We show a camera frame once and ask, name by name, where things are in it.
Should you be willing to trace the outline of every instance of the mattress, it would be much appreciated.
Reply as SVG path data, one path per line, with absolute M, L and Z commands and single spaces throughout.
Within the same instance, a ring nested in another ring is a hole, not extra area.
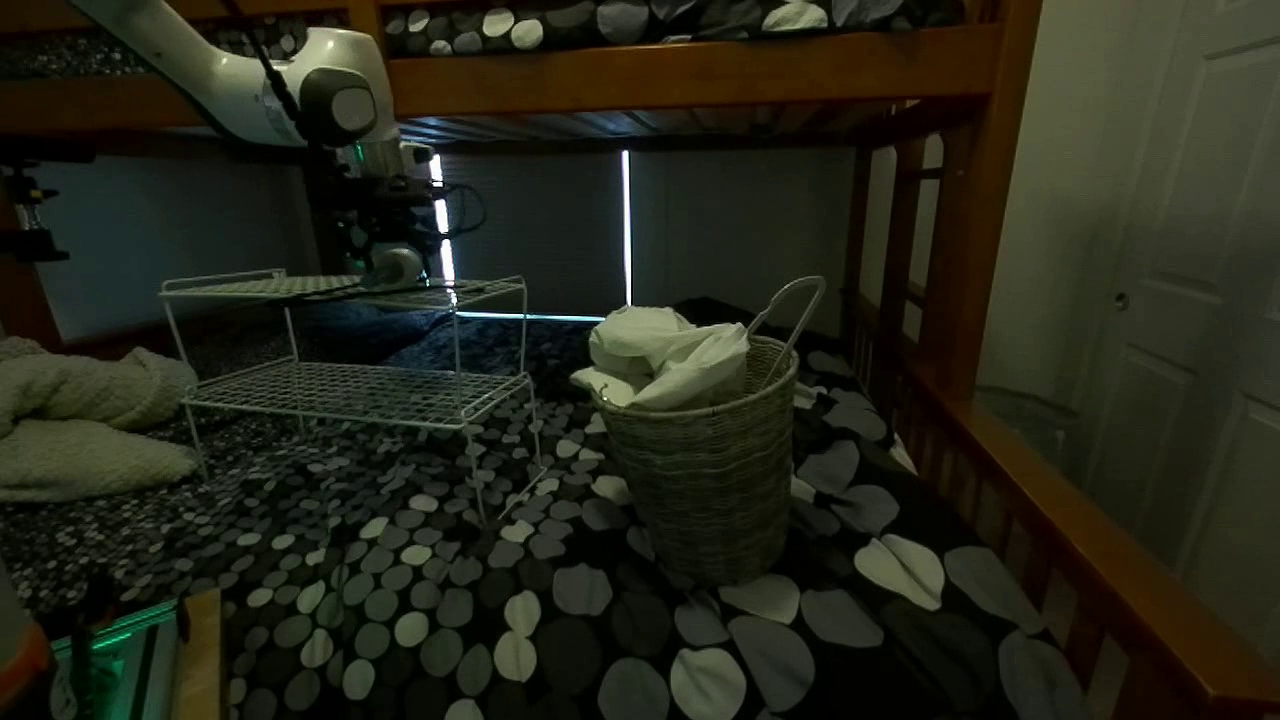
M 467 324 L 484 365 L 511 330 Z M 888 457 L 828 353 L 806 353 L 783 557 L 738 586 L 653 559 L 607 427 L 563 373 L 585 324 L 534 324 L 549 472 L 529 415 L 449 432 L 206 411 L 209 477 L 0 506 L 0 559 L 35 612 L 108 572 L 128 603 L 226 586 L 234 716 L 1027 716 L 1080 708 L 1064 655 L 995 552 Z M 452 353 L 430 337 L 394 365 Z

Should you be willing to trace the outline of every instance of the folded cloth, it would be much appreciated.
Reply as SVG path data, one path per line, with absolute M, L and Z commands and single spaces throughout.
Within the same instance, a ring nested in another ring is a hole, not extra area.
M 0 501 L 108 494 L 189 477 L 189 449 L 121 427 L 169 421 L 191 385 L 189 365 L 146 348 L 108 365 L 4 337 Z
M 747 369 L 747 329 L 695 329 L 671 307 L 622 307 L 594 330 L 594 369 L 574 373 L 607 407 L 694 407 L 723 401 Z

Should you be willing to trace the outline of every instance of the white door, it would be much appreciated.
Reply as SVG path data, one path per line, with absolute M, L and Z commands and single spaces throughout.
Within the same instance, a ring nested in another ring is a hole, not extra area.
M 1280 660 L 1280 0 L 1179 0 L 1088 492 Z

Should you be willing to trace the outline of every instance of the upper bunk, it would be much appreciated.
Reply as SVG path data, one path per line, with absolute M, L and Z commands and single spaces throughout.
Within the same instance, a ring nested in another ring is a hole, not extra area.
M 171 4 L 209 37 L 235 38 L 221 0 Z M 478 55 L 406 48 L 406 25 L 439 17 L 464 26 L 484 11 L 478 0 L 244 0 L 244 17 L 285 42 L 292 26 L 308 25 L 349 25 L 377 37 L 390 55 L 398 115 L 435 149 L 704 149 L 861 138 L 982 107 L 999 86 L 1007 26 L 1036 17 L 1034 0 L 929 4 L 953 11 L 912 26 L 879 21 L 854 31 L 646 37 L 646 42 Z M 0 42 L 0 137 L 91 138 L 201 127 L 179 93 L 90 26 L 66 0 L 4 4 Z

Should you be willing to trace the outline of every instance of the wicker laundry basket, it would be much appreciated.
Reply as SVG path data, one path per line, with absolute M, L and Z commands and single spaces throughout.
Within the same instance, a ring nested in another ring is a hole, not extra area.
M 788 343 L 758 337 L 779 295 L 813 286 Z M 742 584 L 788 542 L 797 337 L 825 278 L 783 284 L 753 318 L 747 386 L 690 411 L 601 407 L 607 444 L 653 528 L 656 562 L 684 586 Z

